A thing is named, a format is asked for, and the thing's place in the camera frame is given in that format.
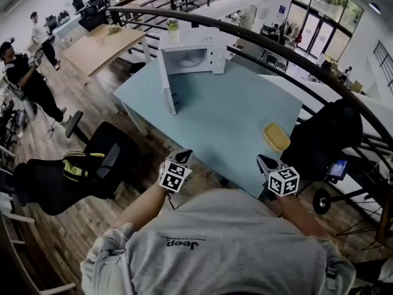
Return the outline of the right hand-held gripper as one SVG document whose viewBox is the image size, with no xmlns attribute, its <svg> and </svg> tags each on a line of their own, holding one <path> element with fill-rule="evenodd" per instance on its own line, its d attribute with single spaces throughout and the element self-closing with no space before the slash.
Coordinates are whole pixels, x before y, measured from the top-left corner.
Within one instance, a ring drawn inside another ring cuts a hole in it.
<svg viewBox="0 0 393 295">
<path fill-rule="evenodd" d="M 257 155 L 258 168 L 268 181 L 267 188 L 277 196 L 285 197 L 298 191 L 300 175 L 294 167 L 266 155 Z"/>
</svg>

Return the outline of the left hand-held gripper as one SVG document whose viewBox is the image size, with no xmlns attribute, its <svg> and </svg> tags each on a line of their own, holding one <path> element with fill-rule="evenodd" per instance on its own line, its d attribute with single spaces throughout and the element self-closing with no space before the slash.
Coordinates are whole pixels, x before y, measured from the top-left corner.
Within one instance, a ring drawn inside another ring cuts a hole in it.
<svg viewBox="0 0 393 295">
<path fill-rule="evenodd" d="M 193 162 L 194 153 L 191 149 L 177 149 L 172 151 L 159 172 L 159 185 L 168 191 L 178 193 L 190 176 L 189 169 Z"/>
</svg>

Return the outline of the yellow bowl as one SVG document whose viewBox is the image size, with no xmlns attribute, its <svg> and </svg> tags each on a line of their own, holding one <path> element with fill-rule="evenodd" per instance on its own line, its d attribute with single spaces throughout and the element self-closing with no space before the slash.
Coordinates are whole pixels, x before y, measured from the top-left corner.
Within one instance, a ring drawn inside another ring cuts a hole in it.
<svg viewBox="0 0 393 295">
<path fill-rule="evenodd" d="M 270 123 L 265 127 L 263 139 L 276 153 L 284 152 L 290 146 L 289 136 L 276 123 Z"/>
</svg>

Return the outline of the white microwave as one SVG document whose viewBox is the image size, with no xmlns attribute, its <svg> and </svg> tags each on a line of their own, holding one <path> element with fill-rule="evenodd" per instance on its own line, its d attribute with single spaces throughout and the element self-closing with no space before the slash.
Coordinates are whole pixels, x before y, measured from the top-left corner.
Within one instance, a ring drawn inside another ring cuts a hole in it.
<svg viewBox="0 0 393 295">
<path fill-rule="evenodd" d="M 162 95 L 165 108 L 171 115 L 177 114 L 169 77 L 175 74 L 225 71 L 224 43 L 218 28 L 198 27 L 179 29 L 180 42 L 172 43 L 168 33 L 160 35 L 157 59 L 162 82 Z"/>
</svg>

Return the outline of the person's left forearm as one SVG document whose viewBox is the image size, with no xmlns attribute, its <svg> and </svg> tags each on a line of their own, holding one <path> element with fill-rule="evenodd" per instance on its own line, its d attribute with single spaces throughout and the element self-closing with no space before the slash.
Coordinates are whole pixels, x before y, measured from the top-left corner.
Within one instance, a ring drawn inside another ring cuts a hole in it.
<svg viewBox="0 0 393 295">
<path fill-rule="evenodd" d="M 142 229 L 159 215 L 164 206 L 166 195 L 167 190 L 154 183 L 120 213 L 111 227 L 120 228 L 131 224 L 136 231 Z"/>
</svg>

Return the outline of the person's right forearm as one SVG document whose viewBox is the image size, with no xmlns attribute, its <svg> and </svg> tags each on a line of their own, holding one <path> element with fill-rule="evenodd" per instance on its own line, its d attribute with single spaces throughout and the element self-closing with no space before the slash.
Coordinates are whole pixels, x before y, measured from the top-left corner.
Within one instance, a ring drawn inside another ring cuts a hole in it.
<svg viewBox="0 0 393 295">
<path fill-rule="evenodd" d="M 329 232 L 304 207 L 298 197 L 288 195 L 278 197 L 283 217 L 298 228 L 304 235 L 329 238 Z"/>
</svg>

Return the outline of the light blue table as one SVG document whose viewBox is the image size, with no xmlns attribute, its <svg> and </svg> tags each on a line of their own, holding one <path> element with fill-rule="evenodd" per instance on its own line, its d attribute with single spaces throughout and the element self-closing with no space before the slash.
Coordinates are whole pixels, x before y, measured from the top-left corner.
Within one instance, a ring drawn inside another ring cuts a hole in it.
<svg viewBox="0 0 393 295">
<path fill-rule="evenodd" d="M 223 74 L 187 73 L 171 76 L 177 113 L 165 107 L 158 61 L 124 82 L 115 96 L 151 126 L 217 174 L 254 197 L 265 178 L 259 154 L 274 157 L 263 139 L 265 127 L 278 124 L 291 134 L 301 101 L 249 69 L 229 61 Z"/>
</svg>

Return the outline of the bicycle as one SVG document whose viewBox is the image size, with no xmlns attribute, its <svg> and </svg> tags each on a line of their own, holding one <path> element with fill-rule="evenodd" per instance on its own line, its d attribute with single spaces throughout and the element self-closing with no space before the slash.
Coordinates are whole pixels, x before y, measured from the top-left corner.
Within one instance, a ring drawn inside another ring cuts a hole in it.
<svg viewBox="0 0 393 295">
<path fill-rule="evenodd" d="M 354 234 L 363 234 L 366 232 L 375 232 L 375 241 L 366 246 L 365 249 L 373 249 L 378 243 L 381 246 L 393 250 L 393 185 L 387 179 L 382 179 L 378 183 L 373 183 L 368 187 L 363 187 L 358 190 L 341 194 L 332 197 L 325 189 L 319 189 L 315 192 L 313 197 L 314 211 L 319 214 L 325 214 L 329 211 L 331 204 L 338 201 L 349 201 L 351 198 L 363 195 L 362 201 L 355 201 L 356 207 L 362 211 L 367 211 L 366 208 L 360 206 L 361 203 L 376 203 L 378 207 L 371 210 L 368 218 L 373 215 L 379 216 L 379 221 L 370 227 L 357 229 L 356 227 L 363 223 L 359 221 L 355 225 L 336 234 L 336 237 L 348 236 Z"/>
</svg>

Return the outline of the black phone with lit screen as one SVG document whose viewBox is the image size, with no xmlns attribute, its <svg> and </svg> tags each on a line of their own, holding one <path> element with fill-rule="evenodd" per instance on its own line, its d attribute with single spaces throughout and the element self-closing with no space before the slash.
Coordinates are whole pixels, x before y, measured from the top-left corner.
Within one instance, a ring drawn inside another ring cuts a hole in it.
<svg viewBox="0 0 393 295">
<path fill-rule="evenodd" d="M 344 180 L 347 174 L 349 164 L 347 160 L 337 160 L 332 163 L 326 173 L 326 180 L 336 184 L 338 181 Z"/>
</svg>

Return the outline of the person's grey t-shirt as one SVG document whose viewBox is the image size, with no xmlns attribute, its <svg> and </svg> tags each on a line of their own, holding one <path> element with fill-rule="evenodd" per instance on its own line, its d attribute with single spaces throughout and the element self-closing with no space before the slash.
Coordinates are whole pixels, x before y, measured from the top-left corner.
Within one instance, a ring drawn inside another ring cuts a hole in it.
<svg viewBox="0 0 393 295">
<path fill-rule="evenodd" d="M 231 189 L 109 229 L 80 270 L 85 295 L 348 295 L 356 279 L 330 240 Z"/>
</svg>

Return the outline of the yellow-green reflective vest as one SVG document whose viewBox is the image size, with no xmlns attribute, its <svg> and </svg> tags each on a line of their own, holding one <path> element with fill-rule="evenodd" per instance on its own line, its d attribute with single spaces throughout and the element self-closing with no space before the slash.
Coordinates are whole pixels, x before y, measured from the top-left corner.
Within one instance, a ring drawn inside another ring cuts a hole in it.
<svg viewBox="0 0 393 295">
<path fill-rule="evenodd" d="M 98 177 L 96 172 L 104 158 L 103 153 L 69 151 L 62 158 L 63 176 L 74 182 L 93 181 Z"/>
</svg>

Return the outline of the clear bottle with green lid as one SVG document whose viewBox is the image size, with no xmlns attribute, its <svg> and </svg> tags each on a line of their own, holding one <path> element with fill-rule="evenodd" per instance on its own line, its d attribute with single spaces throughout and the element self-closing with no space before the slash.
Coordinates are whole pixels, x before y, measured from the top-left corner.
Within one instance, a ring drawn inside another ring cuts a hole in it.
<svg viewBox="0 0 393 295">
<path fill-rule="evenodd" d="M 170 41 L 172 43 L 180 42 L 178 20 L 176 18 L 168 18 L 166 21 L 166 27 Z"/>
</svg>

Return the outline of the black curved metal railing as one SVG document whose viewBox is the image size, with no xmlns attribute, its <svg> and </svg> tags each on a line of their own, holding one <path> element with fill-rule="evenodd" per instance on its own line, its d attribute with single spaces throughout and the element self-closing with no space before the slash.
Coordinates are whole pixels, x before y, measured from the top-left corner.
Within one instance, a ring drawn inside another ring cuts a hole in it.
<svg viewBox="0 0 393 295">
<path fill-rule="evenodd" d="M 379 119 L 374 115 L 374 113 L 369 110 L 366 105 L 363 104 L 355 95 L 354 92 L 346 88 L 342 83 L 333 78 L 329 73 L 325 72 L 322 68 L 318 67 L 314 63 L 305 59 L 301 55 L 295 53 L 293 50 L 275 42 L 267 37 L 262 36 L 259 33 L 254 33 L 248 29 L 241 28 L 236 25 L 232 25 L 220 20 L 215 20 L 213 18 L 205 17 L 202 15 L 197 15 L 189 12 L 178 11 L 175 2 L 177 0 L 170 0 L 168 3 L 170 5 L 169 9 L 162 9 L 160 7 L 146 7 L 149 2 L 143 2 L 141 6 L 132 6 L 131 3 L 135 0 L 126 0 L 120 2 L 107 10 L 111 13 L 111 17 L 115 24 L 122 25 L 124 23 L 132 23 L 131 20 L 122 20 L 122 17 L 128 13 L 137 13 L 139 16 L 142 15 L 154 15 L 156 17 L 163 18 L 176 18 L 185 22 L 190 22 L 198 25 L 203 25 L 207 27 L 218 28 L 221 32 L 230 34 L 232 36 L 244 39 L 247 42 L 255 44 L 257 46 L 263 47 L 280 57 L 286 59 L 309 72 L 312 76 L 316 77 L 318 80 L 323 82 L 326 86 L 330 87 L 334 92 L 345 99 L 351 107 L 359 111 L 365 120 L 378 132 L 379 137 L 375 137 L 369 134 L 365 134 L 362 141 L 369 145 L 370 150 L 374 152 L 381 161 L 387 166 L 390 174 L 393 176 L 393 167 L 387 162 L 386 158 L 380 153 L 376 145 L 371 142 L 371 140 L 377 140 L 388 145 L 388 149 L 393 151 L 393 136 L 387 131 L 384 125 L 379 121 Z"/>
</svg>

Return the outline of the light wooden table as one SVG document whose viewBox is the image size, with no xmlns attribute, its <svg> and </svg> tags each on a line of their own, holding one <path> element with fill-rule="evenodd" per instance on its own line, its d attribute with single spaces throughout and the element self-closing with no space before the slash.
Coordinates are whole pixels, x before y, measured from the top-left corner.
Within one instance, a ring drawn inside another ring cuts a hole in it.
<svg viewBox="0 0 393 295">
<path fill-rule="evenodd" d="M 94 81 L 102 69 L 138 44 L 142 45 L 145 61 L 148 63 L 152 59 L 146 32 L 137 29 L 121 27 L 119 33 L 105 38 L 104 42 L 98 45 L 98 39 L 108 26 L 100 25 L 63 52 L 65 59 Z"/>
</svg>

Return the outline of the dried flower sprig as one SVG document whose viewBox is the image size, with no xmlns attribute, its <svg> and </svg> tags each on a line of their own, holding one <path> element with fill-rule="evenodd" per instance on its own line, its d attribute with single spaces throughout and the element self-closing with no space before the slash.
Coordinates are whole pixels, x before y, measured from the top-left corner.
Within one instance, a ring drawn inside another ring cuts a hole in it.
<svg viewBox="0 0 393 295">
<path fill-rule="evenodd" d="M 105 38 L 111 36 L 111 35 L 115 35 L 117 33 L 119 33 L 122 30 L 122 28 L 120 26 L 117 25 L 109 25 L 107 28 L 104 29 L 101 37 L 98 39 L 98 45 L 101 45 Z"/>
</svg>

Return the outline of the glass entrance doors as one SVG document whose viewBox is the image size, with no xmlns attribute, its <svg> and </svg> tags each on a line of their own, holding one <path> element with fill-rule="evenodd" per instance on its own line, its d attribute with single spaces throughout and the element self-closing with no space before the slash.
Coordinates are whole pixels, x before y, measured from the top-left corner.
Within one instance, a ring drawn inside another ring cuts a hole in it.
<svg viewBox="0 0 393 295">
<path fill-rule="evenodd" d="M 298 48 L 313 58 L 325 54 L 338 61 L 363 12 L 352 0 L 292 0 L 287 21 L 302 36 Z"/>
</svg>

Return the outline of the white table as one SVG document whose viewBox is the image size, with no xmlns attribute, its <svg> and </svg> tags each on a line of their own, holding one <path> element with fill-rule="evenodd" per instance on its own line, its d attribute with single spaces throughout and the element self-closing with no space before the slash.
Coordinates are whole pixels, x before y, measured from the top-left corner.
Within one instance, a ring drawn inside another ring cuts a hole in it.
<svg viewBox="0 0 393 295">
<path fill-rule="evenodd" d="M 60 25 L 53 30 L 53 35 L 59 39 L 64 39 L 67 34 L 79 25 L 80 15 L 71 17 L 66 23 Z"/>
</svg>

